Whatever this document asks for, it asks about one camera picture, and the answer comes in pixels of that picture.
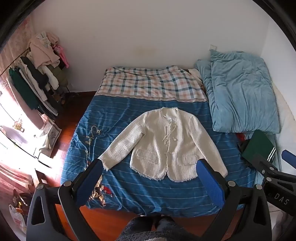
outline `gray fuzzy fabric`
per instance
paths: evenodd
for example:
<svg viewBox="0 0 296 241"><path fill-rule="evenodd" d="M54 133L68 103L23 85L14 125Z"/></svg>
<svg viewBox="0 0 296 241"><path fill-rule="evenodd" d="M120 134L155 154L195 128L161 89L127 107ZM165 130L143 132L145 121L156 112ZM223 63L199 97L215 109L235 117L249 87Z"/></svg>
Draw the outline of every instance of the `gray fuzzy fabric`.
<svg viewBox="0 0 296 241"><path fill-rule="evenodd" d="M172 218L163 217L155 224L156 231L151 231L153 217L136 217L124 228L116 241L196 241L199 237L177 225Z"/></svg>

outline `cartoon print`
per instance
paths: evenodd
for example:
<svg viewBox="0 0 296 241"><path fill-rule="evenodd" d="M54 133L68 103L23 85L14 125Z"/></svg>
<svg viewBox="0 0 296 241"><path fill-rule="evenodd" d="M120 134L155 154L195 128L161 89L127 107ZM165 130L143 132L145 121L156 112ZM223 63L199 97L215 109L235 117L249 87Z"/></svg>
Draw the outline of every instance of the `cartoon print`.
<svg viewBox="0 0 296 241"><path fill-rule="evenodd" d="M101 185L102 179L103 178L101 176L89 199L90 200L98 199L101 203L101 206L104 207L106 206L105 195L108 194L110 195L110 197L113 197L113 194L108 187L106 187L105 185Z"/></svg>

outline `light blue pillowcase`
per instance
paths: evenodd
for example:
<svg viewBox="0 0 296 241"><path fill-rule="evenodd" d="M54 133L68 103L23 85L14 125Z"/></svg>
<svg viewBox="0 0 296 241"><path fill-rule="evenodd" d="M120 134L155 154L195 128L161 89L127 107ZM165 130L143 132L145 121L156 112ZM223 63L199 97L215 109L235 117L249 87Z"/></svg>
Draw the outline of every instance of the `light blue pillowcase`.
<svg viewBox="0 0 296 241"><path fill-rule="evenodd" d="M213 130L279 133L276 100L264 60L244 52L211 50L195 63L206 88Z"/></svg>

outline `jacket pocket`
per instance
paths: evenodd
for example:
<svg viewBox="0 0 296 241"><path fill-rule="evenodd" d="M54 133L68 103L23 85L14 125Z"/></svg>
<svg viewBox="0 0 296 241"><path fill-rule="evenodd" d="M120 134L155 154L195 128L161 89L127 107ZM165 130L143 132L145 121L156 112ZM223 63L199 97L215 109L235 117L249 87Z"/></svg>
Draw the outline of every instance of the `jacket pocket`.
<svg viewBox="0 0 296 241"><path fill-rule="evenodd" d="M155 154L155 153L138 149L136 151L136 155L137 155L137 157L147 160L148 162L151 162L153 164L157 163L157 154Z"/></svg>
<svg viewBox="0 0 296 241"><path fill-rule="evenodd" d="M199 158L197 155L190 155L190 156L180 156L177 157L177 164L182 166L182 165L192 165L197 163Z"/></svg>

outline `wooden floor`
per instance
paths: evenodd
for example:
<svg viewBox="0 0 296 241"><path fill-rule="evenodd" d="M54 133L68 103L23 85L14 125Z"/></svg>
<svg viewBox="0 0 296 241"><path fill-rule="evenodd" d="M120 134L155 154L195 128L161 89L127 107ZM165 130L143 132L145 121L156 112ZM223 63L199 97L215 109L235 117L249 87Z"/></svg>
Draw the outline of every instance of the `wooden floor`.
<svg viewBox="0 0 296 241"><path fill-rule="evenodd" d="M51 156L53 172L51 172L50 175L47 175L47 181L52 186L60 186L62 167L70 141L79 120L84 114L94 94L95 92L85 92L80 93L78 97L74 97L67 104L65 111L59 115L56 120L56 124L62 129L62 132L54 146ZM57 205L57 210L68 237L72 240L76 240L60 205ZM86 221L102 241L115 240L125 225L136 216L133 213L121 211L103 210L99 208L88 209L86 206L81 207L80 210ZM224 237L225 239L230 237L240 215L241 212L238 211ZM214 218L215 216L211 215L197 218L175 218L175 220L189 232L200 236L208 228Z"/></svg>

